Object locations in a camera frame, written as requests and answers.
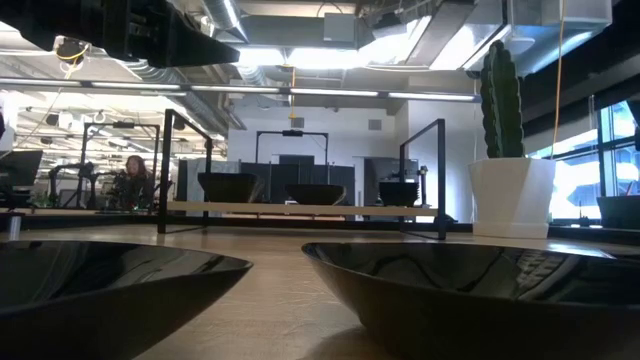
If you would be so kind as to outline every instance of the long hair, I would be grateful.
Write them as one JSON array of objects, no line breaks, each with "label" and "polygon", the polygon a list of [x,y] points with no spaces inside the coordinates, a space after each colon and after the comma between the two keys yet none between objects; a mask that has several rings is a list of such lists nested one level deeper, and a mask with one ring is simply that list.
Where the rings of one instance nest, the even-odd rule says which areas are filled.
[{"label": "long hair", "polygon": [[144,165],[144,159],[141,158],[138,155],[131,155],[129,156],[129,158],[127,159],[126,162],[126,166],[129,166],[129,162],[130,161],[135,161],[136,163],[138,163],[138,173],[135,174],[135,176],[139,176],[139,177],[147,177],[147,167]]}]

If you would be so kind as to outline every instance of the table surface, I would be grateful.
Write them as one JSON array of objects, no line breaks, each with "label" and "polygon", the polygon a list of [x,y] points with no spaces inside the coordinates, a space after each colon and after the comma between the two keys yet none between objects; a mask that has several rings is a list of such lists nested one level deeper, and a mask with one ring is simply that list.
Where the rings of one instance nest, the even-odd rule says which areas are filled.
[{"label": "table surface", "polygon": [[[640,248],[593,243],[448,235],[450,242],[578,253],[640,253]],[[29,231],[23,232],[21,240],[157,244],[211,251],[255,264],[216,304],[137,360],[394,359],[368,337],[358,318],[331,294],[300,247],[308,242],[424,241],[397,232],[219,227],[158,235],[150,225]]]}]

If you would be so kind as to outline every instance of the woman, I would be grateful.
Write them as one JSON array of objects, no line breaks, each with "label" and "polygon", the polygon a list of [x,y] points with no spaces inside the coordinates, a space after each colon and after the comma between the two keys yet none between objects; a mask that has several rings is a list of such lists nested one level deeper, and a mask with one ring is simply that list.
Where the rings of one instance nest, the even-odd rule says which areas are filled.
[{"label": "woman", "polygon": [[138,155],[129,156],[126,164],[126,181],[121,189],[120,206],[126,210],[146,209],[153,204],[154,179]]}]

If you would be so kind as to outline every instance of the glossy black bowl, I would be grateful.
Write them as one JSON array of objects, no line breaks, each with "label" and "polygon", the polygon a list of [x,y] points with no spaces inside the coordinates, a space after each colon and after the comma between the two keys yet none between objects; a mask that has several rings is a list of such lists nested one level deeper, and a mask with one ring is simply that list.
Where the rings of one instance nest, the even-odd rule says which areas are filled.
[{"label": "glossy black bowl", "polygon": [[380,200],[385,206],[412,207],[418,200],[418,183],[379,183]]},{"label": "glossy black bowl", "polygon": [[132,359],[211,306],[251,266],[159,246],[0,244],[0,359]]},{"label": "glossy black bowl", "polygon": [[640,261],[456,244],[307,244],[333,293],[403,359],[635,360]]},{"label": "glossy black bowl", "polygon": [[211,202],[252,203],[262,190],[254,174],[198,173],[198,182]]},{"label": "glossy black bowl", "polygon": [[285,190],[300,205],[335,205],[347,195],[347,189],[339,185],[289,184]]}]

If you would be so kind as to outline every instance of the plant pot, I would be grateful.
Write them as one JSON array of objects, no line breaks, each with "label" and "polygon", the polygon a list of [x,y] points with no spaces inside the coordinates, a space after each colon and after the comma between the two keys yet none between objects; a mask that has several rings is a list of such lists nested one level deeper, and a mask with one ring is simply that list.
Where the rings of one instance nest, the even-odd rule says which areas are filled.
[{"label": "plant pot", "polygon": [[254,174],[199,173],[198,182],[211,202],[252,203],[262,189]]},{"label": "plant pot", "polygon": [[599,197],[598,206],[603,227],[640,230],[640,196]]},{"label": "plant pot", "polygon": [[339,185],[289,184],[285,190],[300,205],[335,205],[347,195]]},{"label": "plant pot", "polygon": [[418,183],[381,182],[378,188],[384,206],[413,207],[418,200]]},{"label": "plant pot", "polygon": [[473,234],[545,239],[555,161],[503,158],[469,165],[477,217]]}]

